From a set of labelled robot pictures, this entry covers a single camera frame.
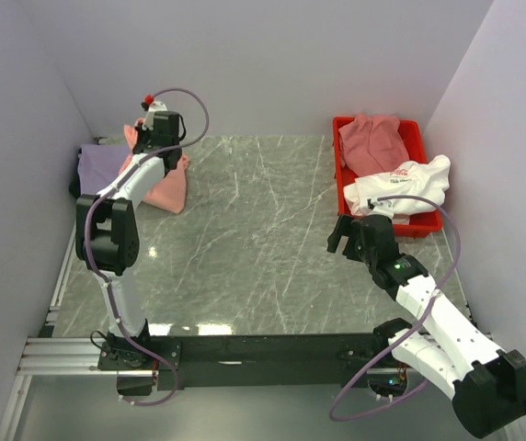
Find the red printed logo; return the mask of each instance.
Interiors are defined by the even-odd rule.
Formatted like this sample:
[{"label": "red printed logo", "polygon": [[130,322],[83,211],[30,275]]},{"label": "red printed logo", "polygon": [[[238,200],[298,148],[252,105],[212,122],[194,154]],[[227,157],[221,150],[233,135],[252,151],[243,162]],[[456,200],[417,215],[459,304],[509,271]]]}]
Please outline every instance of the red printed logo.
[{"label": "red printed logo", "polygon": [[390,176],[408,176],[408,171],[405,168],[398,168],[390,172]]}]

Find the white wall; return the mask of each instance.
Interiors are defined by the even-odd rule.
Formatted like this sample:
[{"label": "white wall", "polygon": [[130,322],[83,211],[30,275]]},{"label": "white wall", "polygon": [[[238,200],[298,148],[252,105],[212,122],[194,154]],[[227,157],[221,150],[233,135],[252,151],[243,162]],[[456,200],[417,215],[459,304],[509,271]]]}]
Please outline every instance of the white wall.
[{"label": "white wall", "polygon": [[15,0],[0,0],[0,417],[42,325],[73,225],[75,147],[90,138]]},{"label": "white wall", "polygon": [[[203,97],[211,134],[329,133],[362,110],[426,124],[491,4],[19,1],[95,134],[121,132],[171,85]],[[200,130],[188,99],[166,101]]]},{"label": "white wall", "polygon": [[492,5],[425,138],[452,158],[449,205],[475,318],[526,356],[526,0]]}]

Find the white robotic arm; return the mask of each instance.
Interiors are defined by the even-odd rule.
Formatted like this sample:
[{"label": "white robotic arm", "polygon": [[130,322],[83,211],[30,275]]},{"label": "white robotic arm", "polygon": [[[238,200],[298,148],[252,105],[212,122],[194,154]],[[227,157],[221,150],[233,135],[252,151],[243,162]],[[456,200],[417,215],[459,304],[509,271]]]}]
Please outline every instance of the white robotic arm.
[{"label": "white robotic arm", "polygon": [[390,213],[384,206],[377,211],[363,219],[340,216],[327,251],[334,253],[340,238],[348,236],[343,254],[365,263],[375,284],[423,321],[429,335],[408,336],[411,325],[402,319],[376,328],[392,356],[445,393],[472,435],[483,437],[526,414],[526,359],[516,350],[506,353],[481,334],[437,288],[427,269],[399,252]]},{"label": "white robotic arm", "polygon": [[[180,149],[163,154],[154,149],[178,146],[179,123],[183,125],[182,118],[161,102],[151,100],[143,107],[147,115],[136,127],[138,142],[122,174],[126,182],[120,185],[123,179],[119,177],[97,195],[83,195],[76,212],[75,250],[90,269],[96,266],[94,273],[109,311],[108,341],[122,354],[131,354],[127,360],[132,362],[137,358],[129,343],[138,350],[150,339],[133,278],[140,250],[134,210],[150,188],[177,165]],[[396,360],[442,390],[452,400],[463,426],[475,436],[487,435],[526,414],[524,357],[518,351],[505,353],[479,333],[436,288],[427,269],[414,257],[399,253],[387,207],[377,207],[374,213],[362,220],[341,216],[328,239],[328,251],[334,253],[341,236],[348,236],[343,254],[365,263],[378,287],[417,319],[429,311],[423,322],[429,335],[414,333],[405,339],[411,326],[398,319],[378,327],[385,332],[380,337],[385,338],[383,346],[395,346],[392,355]],[[109,228],[102,228],[106,221]],[[85,231],[89,230],[86,243]],[[89,250],[93,265],[87,259]],[[150,351],[142,352],[167,363]]]}]

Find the pink cloth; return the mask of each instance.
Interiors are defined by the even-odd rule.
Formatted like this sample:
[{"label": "pink cloth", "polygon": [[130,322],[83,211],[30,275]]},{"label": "pink cloth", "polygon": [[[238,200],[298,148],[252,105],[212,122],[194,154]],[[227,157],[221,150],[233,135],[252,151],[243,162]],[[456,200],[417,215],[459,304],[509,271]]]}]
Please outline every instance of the pink cloth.
[{"label": "pink cloth", "polygon": [[363,114],[338,129],[340,162],[358,177],[392,172],[398,165],[409,161],[408,151],[398,133],[400,119]]},{"label": "pink cloth", "polygon": [[[134,125],[142,123],[143,119],[137,119]],[[134,127],[124,126],[124,136],[131,150],[136,145],[138,132]],[[120,168],[120,173],[131,163],[132,154],[129,154]],[[166,209],[175,214],[179,214],[186,205],[186,170],[189,167],[189,158],[182,153],[177,162],[177,168],[171,170],[167,176],[157,182],[151,188],[143,201],[147,204],[154,205],[159,209]]]}]

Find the floor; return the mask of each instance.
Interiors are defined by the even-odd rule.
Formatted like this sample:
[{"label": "floor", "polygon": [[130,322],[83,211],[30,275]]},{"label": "floor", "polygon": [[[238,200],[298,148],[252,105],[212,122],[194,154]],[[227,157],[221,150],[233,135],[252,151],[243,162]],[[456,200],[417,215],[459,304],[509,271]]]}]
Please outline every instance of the floor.
[{"label": "floor", "polygon": [[[370,332],[410,320],[363,264],[326,252],[337,220],[331,139],[210,137],[187,154],[185,210],[136,213],[134,274],[152,334]],[[400,243],[434,277],[451,263],[442,232]],[[456,276],[444,291],[468,314]],[[107,328],[97,282],[72,259],[53,336]]]}]

